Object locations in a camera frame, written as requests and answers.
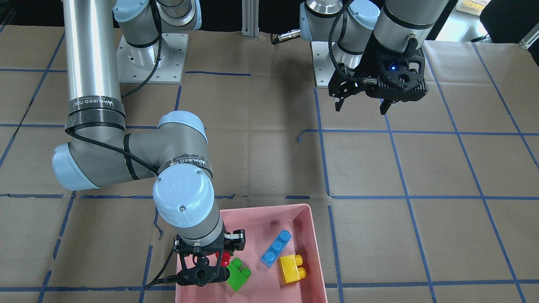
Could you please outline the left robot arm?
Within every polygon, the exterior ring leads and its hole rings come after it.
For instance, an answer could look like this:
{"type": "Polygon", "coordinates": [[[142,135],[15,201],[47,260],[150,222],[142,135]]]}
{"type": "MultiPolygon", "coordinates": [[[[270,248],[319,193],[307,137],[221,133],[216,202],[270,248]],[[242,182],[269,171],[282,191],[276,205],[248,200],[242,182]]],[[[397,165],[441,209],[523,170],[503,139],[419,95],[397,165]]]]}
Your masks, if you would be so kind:
{"type": "Polygon", "coordinates": [[[392,104],[429,92],[423,42],[446,0],[306,0],[300,5],[303,40],[324,42],[332,65],[328,94],[341,111],[346,98],[365,92],[392,104]]]}

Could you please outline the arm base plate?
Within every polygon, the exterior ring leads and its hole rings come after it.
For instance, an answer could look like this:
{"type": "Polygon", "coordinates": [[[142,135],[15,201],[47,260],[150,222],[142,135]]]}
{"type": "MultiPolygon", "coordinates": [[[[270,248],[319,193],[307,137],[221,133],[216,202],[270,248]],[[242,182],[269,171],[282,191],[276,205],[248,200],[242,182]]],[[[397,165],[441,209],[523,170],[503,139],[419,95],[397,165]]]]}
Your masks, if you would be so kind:
{"type": "Polygon", "coordinates": [[[315,75],[315,86],[317,88],[327,89],[335,70],[329,56],[328,43],[310,42],[310,46],[312,52],[312,66],[315,75]]]}
{"type": "MultiPolygon", "coordinates": [[[[181,84],[189,35],[165,33],[162,40],[161,60],[148,83],[181,84]]],[[[116,52],[119,82],[140,84],[147,79],[154,68],[157,52],[158,43],[147,48],[135,48],[126,42],[125,37],[122,37],[116,52]]]]}

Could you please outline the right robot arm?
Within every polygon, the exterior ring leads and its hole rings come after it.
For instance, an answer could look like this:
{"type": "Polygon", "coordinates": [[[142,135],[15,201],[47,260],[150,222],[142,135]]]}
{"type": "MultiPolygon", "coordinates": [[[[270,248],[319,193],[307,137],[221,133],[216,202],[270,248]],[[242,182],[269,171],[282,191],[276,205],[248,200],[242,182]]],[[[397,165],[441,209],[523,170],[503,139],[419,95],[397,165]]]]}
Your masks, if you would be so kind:
{"type": "Polygon", "coordinates": [[[158,274],[147,287],[225,282],[231,266],[224,257],[242,251],[243,229],[228,232],[214,200],[208,138],[197,115],[171,111],[154,130],[126,133],[113,21],[125,33],[132,58],[152,53],[152,77],[169,63],[167,33],[199,29],[198,0],[64,0],[66,61],[69,77],[70,143],[56,147],[52,167],[71,191],[155,177],[158,213],[176,230],[171,253],[180,257],[177,274],[158,274]]]}

